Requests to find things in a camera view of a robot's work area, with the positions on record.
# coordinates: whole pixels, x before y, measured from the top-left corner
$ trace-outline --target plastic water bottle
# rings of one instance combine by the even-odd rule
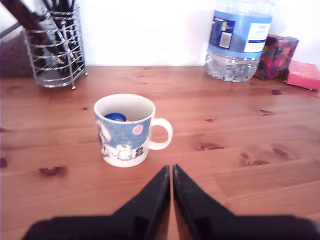
[[[206,56],[207,72],[226,82],[255,74],[268,36],[274,3],[217,0]]]

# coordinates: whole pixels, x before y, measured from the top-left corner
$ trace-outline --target mug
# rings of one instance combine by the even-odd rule
[[[173,136],[171,124],[155,118],[154,103],[135,94],[114,94],[99,99],[93,107],[103,159],[110,165],[129,168],[142,163],[151,150],[166,148]],[[126,121],[104,116],[120,113]],[[165,142],[151,141],[152,127],[162,126],[168,133]]]

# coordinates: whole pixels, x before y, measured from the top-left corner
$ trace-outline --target bottle label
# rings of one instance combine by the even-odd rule
[[[251,23],[244,52],[257,53],[263,51],[269,28],[270,23]]]
[[[229,57],[260,57],[271,21],[267,15],[255,17],[215,11],[209,49]]]

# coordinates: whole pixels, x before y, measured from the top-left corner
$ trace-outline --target mug handle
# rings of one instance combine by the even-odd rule
[[[165,120],[163,118],[154,118],[151,121],[151,127],[153,127],[153,126],[164,127],[164,129],[168,133],[168,139],[166,141],[164,141],[164,142],[150,141],[148,148],[151,149],[151,150],[165,149],[171,143],[172,136],[173,136],[173,129],[172,129],[172,126],[171,126],[170,122],[168,122],[167,120]]]

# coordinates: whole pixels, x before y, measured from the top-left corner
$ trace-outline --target wooden table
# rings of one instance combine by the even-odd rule
[[[112,214],[173,164],[235,214],[320,222],[316,91],[280,80],[221,82],[204,67],[87,71],[76,90],[44,89],[31,78],[1,80],[1,240],[19,240],[32,223],[53,216]],[[115,93],[151,99],[156,117],[173,127],[170,146],[151,150],[132,168],[113,167],[101,156],[93,105]],[[155,127],[154,141],[166,137]],[[53,176],[39,171],[53,167],[61,167]],[[186,232],[174,201],[166,222],[157,239],[178,240]]]

